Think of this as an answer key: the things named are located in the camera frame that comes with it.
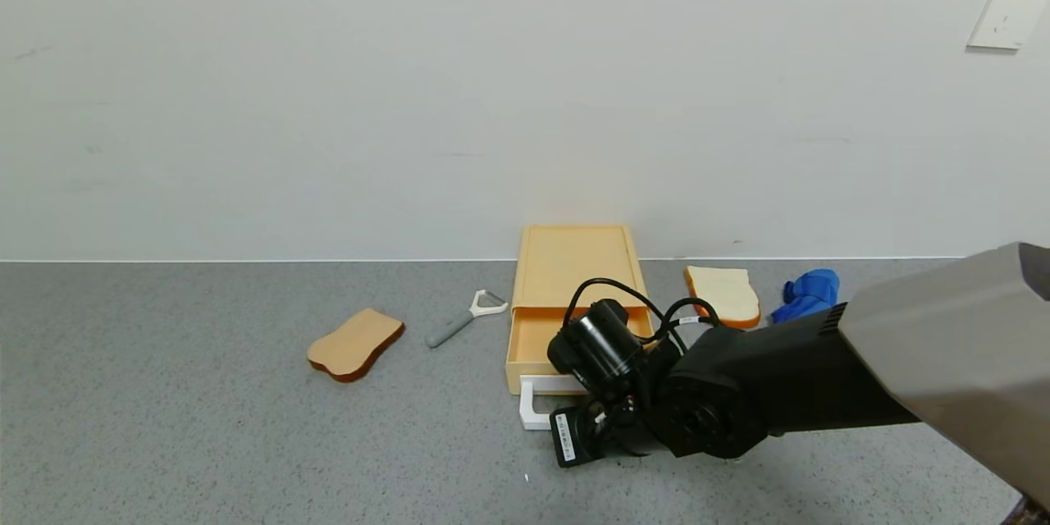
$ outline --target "peeler handle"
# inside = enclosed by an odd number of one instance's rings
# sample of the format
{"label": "peeler handle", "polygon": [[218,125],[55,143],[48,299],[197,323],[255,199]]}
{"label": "peeler handle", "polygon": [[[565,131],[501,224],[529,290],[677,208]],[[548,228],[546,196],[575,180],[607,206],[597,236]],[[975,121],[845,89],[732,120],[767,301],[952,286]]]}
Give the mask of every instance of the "peeler handle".
{"label": "peeler handle", "polygon": [[437,349],[442,342],[452,338],[454,334],[463,330],[463,327],[469,324],[470,320],[474,320],[474,314],[469,310],[464,310],[458,316],[450,319],[444,327],[427,335],[426,345],[430,346],[430,349]]}

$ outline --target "black cable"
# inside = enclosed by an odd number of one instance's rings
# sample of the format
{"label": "black cable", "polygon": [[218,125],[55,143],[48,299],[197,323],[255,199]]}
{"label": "black cable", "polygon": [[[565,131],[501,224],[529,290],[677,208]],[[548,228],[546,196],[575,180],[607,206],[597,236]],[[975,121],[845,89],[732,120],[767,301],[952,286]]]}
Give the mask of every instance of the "black cable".
{"label": "black cable", "polygon": [[675,330],[674,328],[672,328],[668,332],[671,333],[671,338],[673,338],[675,344],[678,345],[678,351],[680,351],[681,354],[685,355],[686,354],[686,342],[684,340],[681,340],[681,337],[678,335],[678,331]]}
{"label": "black cable", "polygon": [[655,313],[656,317],[659,318],[659,320],[660,320],[660,324],[664,323],[664,318],[665,318],[664,313],[662,313],[659,311],[659,308],[656,308],[655,303],[653,303],[652,301],[649,301],[649,298],[647,298],[646,296],[644,296],[644,294],[640,294],[640,293],[632,290],[630,287],[627,287],[624,284],[621,284],[620,281],[617,281],[617,279],[607,279],[605,277],[594,277],[593,279],[586,279],[586,281],[580,284],[580,287],[576,288],[576,293],[572,294],[572,299],[569,301],[569,307],[567,309],[565,309],[565,318],[562,320],[562,326],[563,327],[569,326],[569,320],[572,319],[572,313],[576,310],[576,303],[580,302],[580,296],[584,293],[584,290],[586,290],[588,287],[598,286],[598,285],[601,285],[601,286],[612,286],[612,287],[615,287],[616,289],[618,289],[621,291],[627,292],[629,294],[633,294],[634,297],[637,297],[638,301],[642,301],[643,303],[645,303],[646,307],[649,308],[649,310],[652,310],[652,313]]}

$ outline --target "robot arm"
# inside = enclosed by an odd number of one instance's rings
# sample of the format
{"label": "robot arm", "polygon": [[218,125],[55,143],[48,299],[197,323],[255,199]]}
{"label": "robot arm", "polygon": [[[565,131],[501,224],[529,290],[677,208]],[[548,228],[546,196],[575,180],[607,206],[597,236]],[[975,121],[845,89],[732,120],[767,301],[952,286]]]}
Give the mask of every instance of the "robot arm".
{"label": "robot arm", "polygon": [[922,420],[1050,504],[1050,249],[979,253],[768,330],[715,323],[685,352],[646,349],[626,320],[596,301],[548,346],[591,395],[551,414],[563,467],[660,447],[735,458],[768,436]]}

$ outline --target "speckled countertop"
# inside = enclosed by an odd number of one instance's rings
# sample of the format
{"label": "speckled countertop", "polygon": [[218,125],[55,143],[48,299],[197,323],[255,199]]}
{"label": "speckled countertop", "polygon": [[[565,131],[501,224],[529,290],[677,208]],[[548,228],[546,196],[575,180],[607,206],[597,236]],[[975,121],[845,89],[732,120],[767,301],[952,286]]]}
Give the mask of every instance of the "speckled countertop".
{"label": "speckled countertop", "polygon": [[[685,265],[643,264],[658,304],[686,294]],[[736,265],[768,312],[810,268],[836,268],[847,299],[938,262]],[[925,425],[559,469],[507,393],[507,315],[423,344],[474,290],[509,297],[513,270],[0,265],[2,522],[969,524],[1016,499]],[[401,340],[355,383],[311,370],[310,343],[364,307],[404,319]]]}

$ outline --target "bread slice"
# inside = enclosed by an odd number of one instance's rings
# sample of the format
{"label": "bread slice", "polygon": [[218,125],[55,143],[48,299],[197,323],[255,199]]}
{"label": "bread slice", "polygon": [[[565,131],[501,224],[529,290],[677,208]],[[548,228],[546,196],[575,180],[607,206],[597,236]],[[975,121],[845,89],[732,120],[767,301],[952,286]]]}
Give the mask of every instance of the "bread slice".
{"label": "bread slice", "polygon": [[379,355],[404,333],[404,323],[371,308],[354,313],[339,330],[317,339],[307,359],[318,371],[342,382],[360,379]]}
{"label": "bread slice", "polygon": [[[686,282],[689,293],[712,304],[727,327],[753,329],[762,318],[746,268],[687,267]],[[700,316],[708,315],[705,309],[695,308]]]}

